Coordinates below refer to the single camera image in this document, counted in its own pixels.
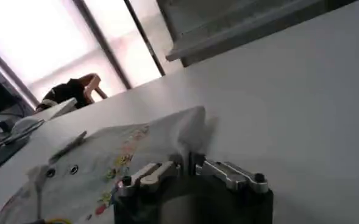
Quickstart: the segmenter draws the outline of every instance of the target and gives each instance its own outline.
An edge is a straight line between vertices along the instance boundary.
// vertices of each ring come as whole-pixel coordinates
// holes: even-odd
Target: black bolt
[[[56,170],[53,168],[50,168],[48,171],[46,171],[46,176],[47,177],[53,177],[56,174]]]
[[[262,173],[255,174],[255,181],[258,183],[264,183],[266,181],[265,176]]]
[[[124,186],[129,186],[132,184],[132,177],[130,176],[124,176],[122,179],[123,185]]]
[[[79,166],[78,165],[73,165],[71,170],[69,171],[69,173],[71,175],[74,175],[75,173],[77,173],[78,170],[79,170]]]

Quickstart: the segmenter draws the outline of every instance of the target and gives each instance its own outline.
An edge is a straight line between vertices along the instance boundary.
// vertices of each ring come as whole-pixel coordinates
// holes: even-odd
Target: screw
[[[266,182],[265,176],[262,173],[256,173],[255,174],[255,181],[258,183],[264,183]]]
[[[130,176],[124,176],[122,179],[123,185],[124,186],[129,186],[132,184],[132,177]]]

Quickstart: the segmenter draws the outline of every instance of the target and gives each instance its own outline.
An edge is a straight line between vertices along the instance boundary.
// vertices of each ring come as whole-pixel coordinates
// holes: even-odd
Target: metal frame
[[[73,3],[75,4],[80,14],[83,16],[83,19],[85,20],[87,26],[90,28],[96,41],[98,42],[101,49],[104,51],[104,54],[106,55],[107,59],[112,65],[113,69],[116,71],[118,77],[123,82],[126,89],[132,89],[132,86],[130,85],[127,77],[125,76],[125,72],[123,71],[117,59],[115,58],[113,51],[110,48],[110,45],[106,41],[105,36],[103,35],[101,29],[96,23],[93,15],[91,14],[84,0],[73,0]]]
[[[159,72],[160,72],[160,75],[161,75],[161,76],[165,76],[166,73],[165,73],[165,71],[163,70],[162,65],[160,64],[158,58],[156,57],[155,51],[154,51],[154,49],[152,48],[152,45],[151,45],[151,43],[150,43],[149,40],[148,40],[148,37],[147,37],[147,35],[146,35],[146,32],[144,31],[143,26],[142,26],[141,23],[140,23],[140,20],[137,18],[137,15],[136,15],[136,13],[135,13],[135,11],[134,11],[134,9],[133,9],[131,3],[129,2],[129,0],[124,0],[124,2],[125,2],[126,7],[128,8],[128,11],[129,11],[130,15],[132,16],[133,21],[134,21],[135,24],[136,24],[136,27],[137,27],[137,29],[138,29],[138,31],[139,31],[141,37],[142,37],[143,40],[144,40],[144,43],[146,44],[146,46],[147,46],[147,48],[148,48],[148,50],[149,50],[149,53],[151,54],[152,59],[153,59],[154,62],[155,62],[155,65],[156,65],[157,69],[158,69]]]

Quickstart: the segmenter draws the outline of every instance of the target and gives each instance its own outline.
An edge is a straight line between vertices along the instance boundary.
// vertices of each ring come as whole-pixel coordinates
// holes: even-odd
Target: person
[[[97,74],[91,73],[79,79],[70,79],[67,83],[53,87],[36,107],[35,112],[41,112],[70,98],[75,98],[77,109],[92,104],[91,92],[94,90],[101,79]]]

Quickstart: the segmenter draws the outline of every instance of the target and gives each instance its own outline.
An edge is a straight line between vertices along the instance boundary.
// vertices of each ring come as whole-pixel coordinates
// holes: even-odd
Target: floral embroidery
[[[110,169],[107,171],[105,178],[107,181],[109,181],[109,180],[113,179],[114,177],[116,177],[116,174],[117,174],[116,169]]]
[[[121,150],[124,152],[124,154],[117,157],[113,162],[114,167],[109,168],[109,170],[106,172],[105,179],[107,181],[110,181],[114,178],[119,178],[118,180],[120,180],[120,176],[128,175],[129,166],[127,166],[127,164],[131,162],[139,141],[147,136],[148,131],[148,126],[141,127],[140,129],[137,129],[131,133],[131,135],[124,141],[123,145],[121,146]],[[99,205],[95,209],[95,215],[102,214],[108,207],[112,205],[112,193],[104,192],[98,200],[98,203]]]

